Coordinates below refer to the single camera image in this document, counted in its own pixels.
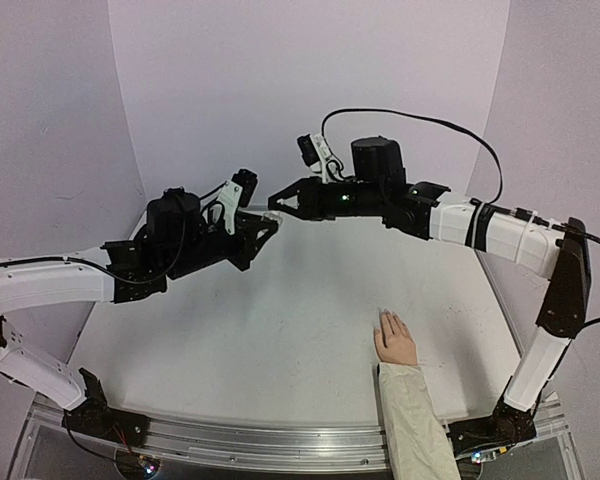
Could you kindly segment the clear nail polish bottle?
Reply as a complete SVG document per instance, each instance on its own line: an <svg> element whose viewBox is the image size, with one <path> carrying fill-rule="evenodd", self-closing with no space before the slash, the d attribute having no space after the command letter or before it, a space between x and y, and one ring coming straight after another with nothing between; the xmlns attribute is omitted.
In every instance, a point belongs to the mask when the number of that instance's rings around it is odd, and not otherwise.
<svg viewBox="0 0 600 480"><path fill-rule="evenodd" d="M270 221L275 221L278 225L281 225L283 222L282 216L277 212L266 211L263 213L263 217Z"/></svg>

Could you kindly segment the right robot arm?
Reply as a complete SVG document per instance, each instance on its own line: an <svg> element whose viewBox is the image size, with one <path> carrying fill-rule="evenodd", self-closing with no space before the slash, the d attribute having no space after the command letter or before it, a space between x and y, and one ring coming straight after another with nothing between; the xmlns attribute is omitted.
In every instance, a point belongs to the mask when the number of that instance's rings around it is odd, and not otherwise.
<svg viewBox="0 0 600 480"><path fill-rule="evenodd" d="M311 173L271 194L270 209L312 222L376 217L410 237L469 248L482 257L505 309L522 303L512 299L512 289L493 270L496 264L542 286L532 297L535 325L503 393L506 406L529 410L585 325L592 283L586 224L498 206L437 183L411 183L399 144L382 136L352 142L349 179L336 177L335 156L322 136L304 135L297 144Z"/></svg>

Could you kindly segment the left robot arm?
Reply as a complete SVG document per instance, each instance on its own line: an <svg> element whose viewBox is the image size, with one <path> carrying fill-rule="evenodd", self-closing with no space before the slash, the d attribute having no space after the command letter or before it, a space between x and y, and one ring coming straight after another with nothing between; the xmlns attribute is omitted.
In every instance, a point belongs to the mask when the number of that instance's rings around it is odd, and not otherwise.
<svg viewBox="0 0 600 480"><path fill-rule="evenodd" d="M250 268L281 225L245 211L250 197L227 182L208 204L182 188L149 202L134 237L75 253L0 259L0 374L44 395L96 437L111 433L113 411L100 380L29 345L7 314L76 302L121 304L167 290L170 282L227 261Z"/></svg>

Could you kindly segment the beige sleeved forearm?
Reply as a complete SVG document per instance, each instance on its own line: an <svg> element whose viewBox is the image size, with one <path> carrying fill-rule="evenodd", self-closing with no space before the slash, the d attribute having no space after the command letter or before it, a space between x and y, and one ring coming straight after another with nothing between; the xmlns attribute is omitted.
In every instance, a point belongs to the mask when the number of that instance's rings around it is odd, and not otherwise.
<svg viewBox="0 0 600 480"><path fill-rule="evenodd" d="M458 479L446 431L417 366L381 362L378 385L389 462L395 479Z"/></svg>

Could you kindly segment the mannequin hand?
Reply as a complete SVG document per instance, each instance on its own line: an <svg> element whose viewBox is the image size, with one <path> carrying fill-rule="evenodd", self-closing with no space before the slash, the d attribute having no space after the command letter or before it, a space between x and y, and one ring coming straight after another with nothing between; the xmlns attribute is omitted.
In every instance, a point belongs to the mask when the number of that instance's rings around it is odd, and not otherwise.
<svg viewBox="0 0 600 480"><path fill-rule="evenodd" d="M388 310L379 314L380 327L374 330L378 359L394 365L418 365L416 343L401 318Z"/></svg>

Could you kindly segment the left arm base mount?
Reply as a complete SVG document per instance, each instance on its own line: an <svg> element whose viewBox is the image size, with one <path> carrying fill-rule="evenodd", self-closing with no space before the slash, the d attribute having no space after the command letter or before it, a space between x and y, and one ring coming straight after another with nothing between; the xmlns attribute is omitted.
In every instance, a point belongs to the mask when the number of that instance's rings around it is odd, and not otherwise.
<svg viewBox="0 0 600 480"><path fill-rule="evenodd" d="M85 368L82 377L85 399L77 407L64 412L62 426L69 432L119 442L128 447L142 447L150 420L146 415L110 407L100 380Z"/></svg>

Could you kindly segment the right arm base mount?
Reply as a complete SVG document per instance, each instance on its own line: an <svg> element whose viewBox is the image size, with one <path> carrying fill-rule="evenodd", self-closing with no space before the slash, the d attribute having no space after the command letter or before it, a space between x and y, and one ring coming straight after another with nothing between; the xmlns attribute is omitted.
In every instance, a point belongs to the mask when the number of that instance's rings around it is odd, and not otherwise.
<svg viewBox="0 0 600 480"><path fill-rule="evenodd" d="M518 410L501 397L489 416L454 421L448 425L447 437L451 441L454 457L479 451L512 447L536 436L535 414L540 397L528 410Z"/></svg>

